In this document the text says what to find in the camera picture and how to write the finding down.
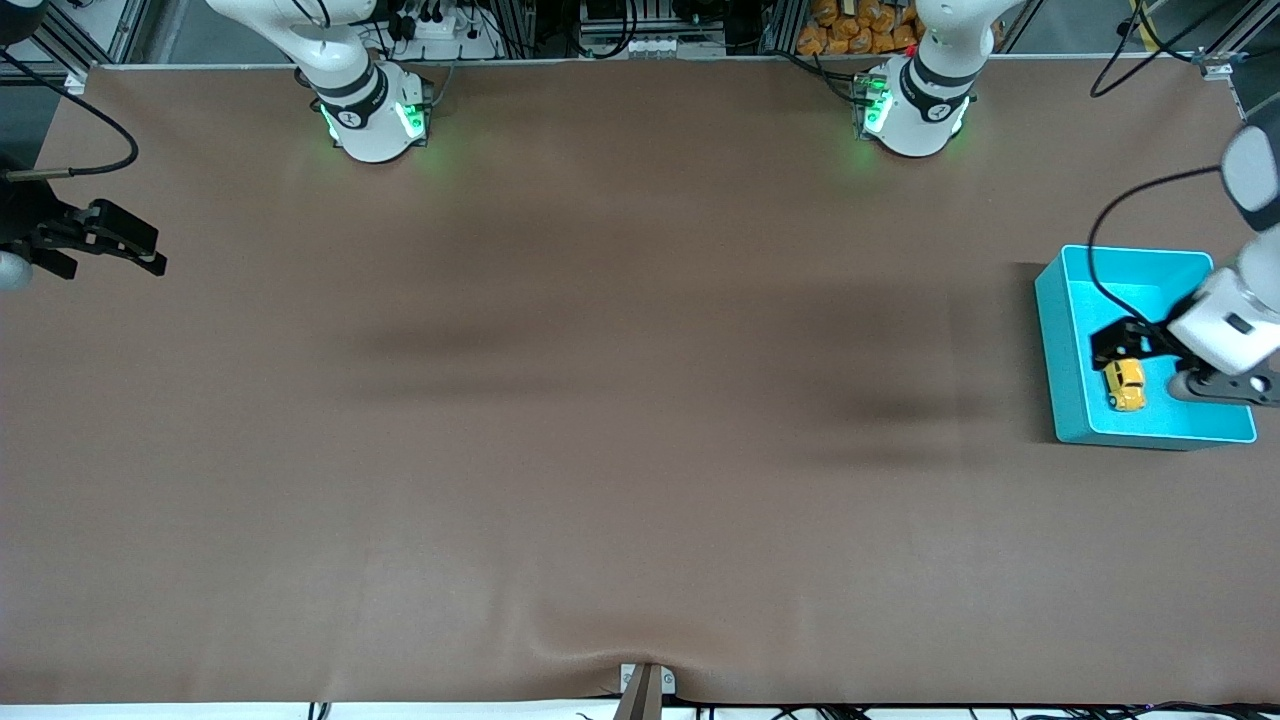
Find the yellow beetle toy car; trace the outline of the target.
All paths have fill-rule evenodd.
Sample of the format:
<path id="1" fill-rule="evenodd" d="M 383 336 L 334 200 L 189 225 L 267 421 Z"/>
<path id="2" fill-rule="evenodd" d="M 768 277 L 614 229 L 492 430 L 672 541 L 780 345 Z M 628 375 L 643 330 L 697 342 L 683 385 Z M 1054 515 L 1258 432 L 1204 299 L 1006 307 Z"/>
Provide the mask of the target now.
<path id="1" fill-rule="evenodd" d="M 1138 413 L 1147 405 L 1146 370 L 1138 357 L 1120 357 L 1102 369 L 1108 402 L 1116 413 Z"/>

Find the teal plastic storage box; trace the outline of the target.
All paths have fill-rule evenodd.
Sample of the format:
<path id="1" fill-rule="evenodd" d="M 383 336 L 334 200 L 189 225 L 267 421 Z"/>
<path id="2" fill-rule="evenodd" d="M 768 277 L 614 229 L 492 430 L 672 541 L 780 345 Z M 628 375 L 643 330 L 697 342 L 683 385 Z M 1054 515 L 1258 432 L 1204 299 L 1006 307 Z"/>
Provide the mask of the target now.
<path id="1" fill-rule="evenodd" d="M 1161 320 L 1213 269 L 1198 251 L 1098 247 L 1094 264 L 1103 286 L 1144 316 Z M 1111 406 L 1102 372 L 1092 363 L 1091 337 L 1126 311 L 1094 287 L 1087 249 L 1069 245 L 1036 279 L 1055 433 L 1070 445 L 1196 451 L 1257 439 L 1244 405 L 1187 402 L 1169 393 L 1175 357 L 1143 361 L 1147 405 L 1137 413 Z"/>

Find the brown table mat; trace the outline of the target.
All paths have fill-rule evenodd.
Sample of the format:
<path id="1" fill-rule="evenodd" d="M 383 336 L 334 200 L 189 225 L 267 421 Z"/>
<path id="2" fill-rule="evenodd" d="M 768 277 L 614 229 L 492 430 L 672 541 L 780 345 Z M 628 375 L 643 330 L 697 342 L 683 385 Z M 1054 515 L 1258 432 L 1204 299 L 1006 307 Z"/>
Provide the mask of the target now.
<path id="1" fill-rule="evenodd" d="M 1280 703 L 1280 413 L 1059 443 L 1034 278 L 1231 90 L 991 63 L 937 156 L 785 61 L 461 67 L 385 165 L 288 69 L 106 69 L 159 231 L 0 293 L 0 703 Z"/>

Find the white power strip with plugs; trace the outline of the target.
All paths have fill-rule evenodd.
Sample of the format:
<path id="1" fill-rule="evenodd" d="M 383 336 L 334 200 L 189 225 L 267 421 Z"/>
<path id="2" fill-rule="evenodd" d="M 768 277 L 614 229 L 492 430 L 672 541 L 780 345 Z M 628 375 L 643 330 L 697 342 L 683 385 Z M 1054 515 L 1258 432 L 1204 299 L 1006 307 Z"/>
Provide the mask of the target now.
<path id="1" fill-rule="evenodd" d="M 380 0 L 372 40 L 396 61 L 507 59 L 498 19 L 477 0 Z"/>

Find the aluminium frame post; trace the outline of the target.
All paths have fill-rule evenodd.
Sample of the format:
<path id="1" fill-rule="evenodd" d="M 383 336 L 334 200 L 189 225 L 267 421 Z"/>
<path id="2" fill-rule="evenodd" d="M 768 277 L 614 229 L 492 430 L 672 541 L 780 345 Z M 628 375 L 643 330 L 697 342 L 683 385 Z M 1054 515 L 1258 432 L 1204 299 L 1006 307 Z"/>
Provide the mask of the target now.
<path id="1" fill-rule="evenodd" d="M 50 0 L 42 24 L 23 44 L 33 70 L 82 94 L 95 67 L 120 65 L 141 49 L 164 0 Z"/>
<path id="2" fill-rule="evenodd" d="M 1271 26 L 1280 23 L 1280 0 L 1240 0 L 1239 5 L 1217 36 L 1190 55 L 1204 79 L 1230 79 L 1238 67 L 1280 56 L 1280 40 L 1274 46 L 1251 49 Z"/>

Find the orange packaged goods pile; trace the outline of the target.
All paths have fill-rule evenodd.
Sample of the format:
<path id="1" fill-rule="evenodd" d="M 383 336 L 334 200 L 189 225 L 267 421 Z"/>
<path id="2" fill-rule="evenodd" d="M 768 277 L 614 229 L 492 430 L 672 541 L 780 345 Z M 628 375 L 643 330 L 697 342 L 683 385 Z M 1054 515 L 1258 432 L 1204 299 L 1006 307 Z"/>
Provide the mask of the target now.
<path id="1" fill-rule="evenodd" d="M 925 36 L 914 0 L 808 0 L 806 9 L 800 56 L 899 54 Z"/>

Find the metal table clamp bracket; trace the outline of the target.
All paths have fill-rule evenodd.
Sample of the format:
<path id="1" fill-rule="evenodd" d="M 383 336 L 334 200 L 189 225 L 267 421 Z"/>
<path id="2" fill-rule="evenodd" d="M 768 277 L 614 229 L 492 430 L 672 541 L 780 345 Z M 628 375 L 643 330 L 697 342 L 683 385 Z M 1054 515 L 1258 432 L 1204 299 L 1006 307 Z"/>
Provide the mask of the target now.
<path id="1" fill-rule="evenodd" d="M 613 720 L 662 720 L 666 700 L 677 691 L 676 673 L 659 664 L 620 666 L 620 702 Z"/>

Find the long white socket strip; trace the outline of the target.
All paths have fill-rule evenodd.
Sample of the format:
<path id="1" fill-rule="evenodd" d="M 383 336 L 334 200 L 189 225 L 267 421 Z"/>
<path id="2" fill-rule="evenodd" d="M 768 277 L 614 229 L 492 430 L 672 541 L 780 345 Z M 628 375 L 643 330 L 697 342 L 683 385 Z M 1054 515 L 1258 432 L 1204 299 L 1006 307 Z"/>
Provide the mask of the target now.
<path id="1" fill-rule="evenodd" d="M 613 53 L 623 37 L 618 32 L 580 35 L 582 55 L 604 56 Z M 631 38 L 614 59 L 700 59 L 726 56 L 730 49 L 719 35 L 655 35 L 640 33 Z"/>

